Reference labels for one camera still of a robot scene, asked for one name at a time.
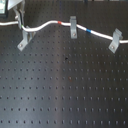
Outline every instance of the black table surface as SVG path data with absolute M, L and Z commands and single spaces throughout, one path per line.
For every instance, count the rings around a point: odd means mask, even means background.
M 70 16 L 128 39 L 128 2 L 26 0 L 25 26 Z M 0 128 L 128 128 L 128 44 L 113 54 L 110 40 L 77 32 L 73 40 L 70 27 L 49 25 L 20 52 L 18 26 L 0 27 Z

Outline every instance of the cable clamp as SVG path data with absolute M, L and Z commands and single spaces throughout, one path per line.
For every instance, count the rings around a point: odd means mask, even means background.
M 35 36 L 36 32 L 26 32 L 26 31 L 22 30 L 22 34 L 23 34 L 23 40 L 17 46 L 20 51 L 24 50 L 24 48 L 33 39 L 33 37 Z
M 77 39 L 77 31 L 76 31 L 76 16 L 71 16 L 70 17 L 70 32 L 71 32 L 71 38 L 72 39 Z
M 113 33 L 113 41 L 111 42 L 111 44 L 109 45 L 109 49 L 115 53 L 117 48 L 119 47 L 120 44 L 120 40 L 123 39 L 122 36 L 122 32 L 119 31 L 117 28 L 115 29 L 114 33 Z

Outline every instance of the cable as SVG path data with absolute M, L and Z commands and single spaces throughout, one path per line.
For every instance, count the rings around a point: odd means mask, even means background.
M 18 24 L 18 21 L 12 21 L 12 22 L 0 23 L 0 26 L 7 26 L 7 25 L 14 25 L 14 24 Z
M 55 20 L 53 20 L 53 21 L 48 21 L 48 22 L 44 23 L 43 25 L 41 25 L 41 26 L 39 26 L 37 28 L 25 28 L 23 25 L 22 25 L 22 28 L 26 32 L 35 32 L 35 31 L 41 30 L 42 28 L 46 27 L 49 24 L 60 24 L 60 25 L 63 25 L 63 26 L 71 26 L 71 23 L 64 23 L 64 22 L 61 22 L 61 21 L 55 21 Z M 92 34 L 94 34 L 96 36 L 99 36 L 99 37 L 102 37 L 102 38 L 105 38 L 105 39 L 109 39 L 109 40 L 113 40 L 113 37 L 111 37 L 111 36 L 108 36 L 108 35 L 105 35 L 105 34 L 101 34 L 101 33 L 95 32 L 93 30 L 89 30 L 89 29 L 87 29 L 87 28 L 85 28 L 85 27 L 83 27 L 81 25 L 78 25 L 77 24 L 77 27 L 79 29 L 82 29 L 84 31 L 87 31 L 89 33 L 92 33 Z M 120 43 L 128 43 L 128 40 L 120 40 Z

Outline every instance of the bolt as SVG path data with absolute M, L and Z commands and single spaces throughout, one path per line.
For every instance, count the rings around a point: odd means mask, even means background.
M 73 33 L 73 36 L 76 36 L 76 33 Z
M 20 44 L 20 47 L 23 47 L 23 44 Z
M 18 20 L 18 16 L 15 16 L 15 20 Z
M 112 45 L 111 48 L 114 49 L 114 46 Z

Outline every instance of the red marking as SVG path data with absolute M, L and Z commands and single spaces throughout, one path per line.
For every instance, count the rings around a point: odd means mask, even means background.
M 58 24 L 61 24 L 61 21 L 58 21 Z

